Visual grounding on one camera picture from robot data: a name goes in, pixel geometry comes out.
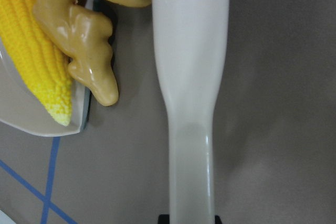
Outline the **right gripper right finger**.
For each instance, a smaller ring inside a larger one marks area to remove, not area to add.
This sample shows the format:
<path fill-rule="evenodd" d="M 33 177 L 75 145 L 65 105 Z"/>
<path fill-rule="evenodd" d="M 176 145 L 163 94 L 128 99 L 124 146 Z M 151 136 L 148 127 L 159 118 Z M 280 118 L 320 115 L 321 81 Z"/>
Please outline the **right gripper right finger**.
<path fill-rule="evenodd" d="M 215 215 L 215 224 L 221 224 L 221 219 L 218 215 Z"/>

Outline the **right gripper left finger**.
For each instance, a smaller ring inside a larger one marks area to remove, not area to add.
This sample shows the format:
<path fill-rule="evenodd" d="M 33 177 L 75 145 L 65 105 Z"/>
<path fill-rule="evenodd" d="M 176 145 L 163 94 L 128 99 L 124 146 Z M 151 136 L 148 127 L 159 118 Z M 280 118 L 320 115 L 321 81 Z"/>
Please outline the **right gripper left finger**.
<path fill-rule="evenodd" d="M 170 224 L 170 215 L 160 214 L 157 220 L 157 224 Z"/>

